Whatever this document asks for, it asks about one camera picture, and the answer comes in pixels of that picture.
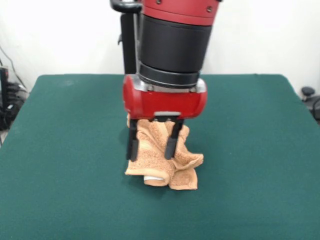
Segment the screw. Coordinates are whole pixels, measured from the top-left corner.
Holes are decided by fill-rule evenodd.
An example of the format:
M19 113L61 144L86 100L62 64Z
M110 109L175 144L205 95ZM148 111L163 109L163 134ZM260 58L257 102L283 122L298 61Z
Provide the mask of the screw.
M149 86L148 86L148 91L153 91L153 90L154 90L154 86L149 85Z

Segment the terry cloth towel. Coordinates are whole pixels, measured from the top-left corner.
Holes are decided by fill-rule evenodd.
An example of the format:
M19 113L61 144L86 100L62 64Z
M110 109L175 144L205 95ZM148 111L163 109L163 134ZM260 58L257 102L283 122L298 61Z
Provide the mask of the terry cloth towel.
M128 162L125 174L144 176L144 184L150 186L169 185L174 190L196 190L198 178L195 168L203 163L204 156L188 151L185 142L190 130L184 125L178 137L174 158L166 160L164 152L173 125L173 122L138 121L137 160Z

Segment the white wall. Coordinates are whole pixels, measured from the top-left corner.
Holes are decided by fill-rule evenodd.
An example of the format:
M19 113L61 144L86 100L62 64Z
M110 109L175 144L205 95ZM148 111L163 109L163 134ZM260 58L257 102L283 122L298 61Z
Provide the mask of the white wall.
M320 91L319 0L220 6L204 73L279 73L297 92ZM42 74L121 74L119 34L120 13L109 0L0 0L0 44L29 88Z

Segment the black cable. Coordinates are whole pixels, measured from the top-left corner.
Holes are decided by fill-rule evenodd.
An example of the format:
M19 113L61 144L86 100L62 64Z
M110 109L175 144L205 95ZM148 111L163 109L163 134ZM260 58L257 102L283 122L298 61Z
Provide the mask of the black cable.
M26 88L26 85L24 84L24 82L21 80L21 78L18 76L17 72L16 72L16 69L15 69L15 65L14 65L14 62L12 61L12 59L7 55L7 53L4 51L4 49L1 47L0 45L0 50L1 52L3 53L3 55L10 61L11 63L11 66L12 66L12 71L14 73L14 75L16 76L16 78L19 80L19 82L22 84L22 86Z

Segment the green table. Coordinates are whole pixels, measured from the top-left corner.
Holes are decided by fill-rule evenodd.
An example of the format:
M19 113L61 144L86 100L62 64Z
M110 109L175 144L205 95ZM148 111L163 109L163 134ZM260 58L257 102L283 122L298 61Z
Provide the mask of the green table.
M320 239L320 129L281 75L204 75L198 190L125 176L121 75L41 76L0 150L0 240Z

